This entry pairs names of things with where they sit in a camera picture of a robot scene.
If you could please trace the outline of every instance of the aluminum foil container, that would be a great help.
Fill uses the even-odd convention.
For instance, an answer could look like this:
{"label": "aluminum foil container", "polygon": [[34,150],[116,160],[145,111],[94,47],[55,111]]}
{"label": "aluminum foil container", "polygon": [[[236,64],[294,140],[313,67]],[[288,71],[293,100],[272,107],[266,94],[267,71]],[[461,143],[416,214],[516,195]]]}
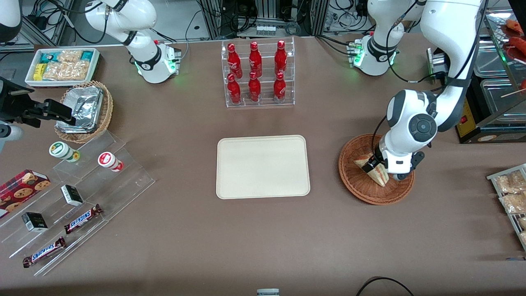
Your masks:
{"label": "aluminum foil container", "polygon": [[72,109],[75,125],[57,121],[56,128],[63,133],[93,133],[97,130],[104,91],[96,86],[73,88],[64,98],[64,105]]}

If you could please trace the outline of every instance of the red bottle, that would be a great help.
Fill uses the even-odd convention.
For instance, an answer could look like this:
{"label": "red bottle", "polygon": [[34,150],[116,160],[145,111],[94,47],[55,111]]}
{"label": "red bottle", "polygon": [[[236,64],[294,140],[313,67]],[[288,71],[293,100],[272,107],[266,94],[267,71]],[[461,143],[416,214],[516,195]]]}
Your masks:
{"label": "red bottle", "polygon": [[256,72],[257,77],[261,77],[263,75],[263,64],[261,62],[261,53],[258,50],[258,43],[255,41],[250,42],[248,61],[250,62],[250,70]]}
{"label": "red bottle", "polygon": [[232,104],[239,105],[241,104],[241,89],[239,88],[239,84],[236,81],[236,78],[232,73],[228,73],[228,95],[230,96],[230,100],[232,101]]}
{"label": "red bottle", "polygon": [[261,83],[259,83],[256,72],[250,72],[250,81],[248,82],[248,89],[250,90],[250,99],[257,103],[261,99]]}
{"label": "red bottle", "polygon": [[285,100],[285,87],[287,83],[283,81],[283,72],[276,74],[276,81],[274,81],[274,102],[281,104]]}
{"label": "red bottle", "polygon": [[230,72],[233,73],[237,79],[243,77],[243,71],[241,70],[241,59],[236,53],[236,47],[233,43],[227,45],[228,48],[228,67]]}
{"label": "red bottle", "polygon": [[274,69],[276,75],[280,71],[285,72],[287,69],[287,52],[285,52],[285,41],[283,40],[278,41],[278,50],[274,56],[274,63],[276,65]]}

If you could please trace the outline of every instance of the table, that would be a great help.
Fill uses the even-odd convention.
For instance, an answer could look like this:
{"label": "table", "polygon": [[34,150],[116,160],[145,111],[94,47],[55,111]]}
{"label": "table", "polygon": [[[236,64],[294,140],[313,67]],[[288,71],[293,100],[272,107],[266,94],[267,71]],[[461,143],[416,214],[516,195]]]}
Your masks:
{"label": "table", "polygon": [[[340,149],[372,132],[399,90],[433,86],[391,72],[370,77],[315,38],[295,42],[296,105],[265,110],[225,107],[220,42],[191,43],[181,74],[158,85],[137,75],[124,47],[100,47],[97,79],[115,104],[109,129],[158,181],[45,277],[22,274],[21,262],[0,249],[0,294],[254,295],[280,288],[283,296],[354,295],[379,275],[415,295],[526,294],[526,264],[503,260],[522,254],[520,243],[485,179],[523,163],[524,145],[460,145],[454,130],[440,133],[424,149],[404,200],[365,204],[340,180]],[[406,34],[397,72],[422,77],[430,46]],[[42,89],[33,98],[63,92]],[[58,139],[53,124],[23,126],[24,138],[5,145],[1,182],[58,162],[47,153]],[[216,197],[220,139],[287,134],[307,141],[307,196]],[[390,283],[372,286],[362,295],[404,295]]]}

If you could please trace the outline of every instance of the red cookie box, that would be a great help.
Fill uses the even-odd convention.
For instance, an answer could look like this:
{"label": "red cookie box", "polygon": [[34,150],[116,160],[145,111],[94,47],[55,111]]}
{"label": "red cookie box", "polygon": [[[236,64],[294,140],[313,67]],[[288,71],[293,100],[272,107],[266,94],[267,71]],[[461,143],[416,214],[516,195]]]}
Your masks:
{"label": "red cookie box", "polygon": [[46,175],[24,170],[5,184],[0,185],[0,218],[15,210],[50,184]]}

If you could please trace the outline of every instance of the metal container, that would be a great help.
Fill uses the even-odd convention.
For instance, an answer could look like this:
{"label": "metal container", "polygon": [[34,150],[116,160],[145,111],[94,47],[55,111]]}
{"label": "metal container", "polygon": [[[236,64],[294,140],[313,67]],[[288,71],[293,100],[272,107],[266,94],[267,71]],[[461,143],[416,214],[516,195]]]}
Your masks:
{"label": "metal container", "polygon": [[[501,97],[514,91],[509,79],[486,79],[480,83],[480,87],[484,92],[484,98],[491,113],[502,112],[504,108],[509,107],[518,99],[517,96],[523,96],[526,100],[526,95],[521,94]],[[497,120],[501,122],[526,122],[526,101],[511,108]]]}
{"label": "metal container", "polygon": [[492,40],[480,40],[475,75],[480,78],[507,77],[504,66]]}

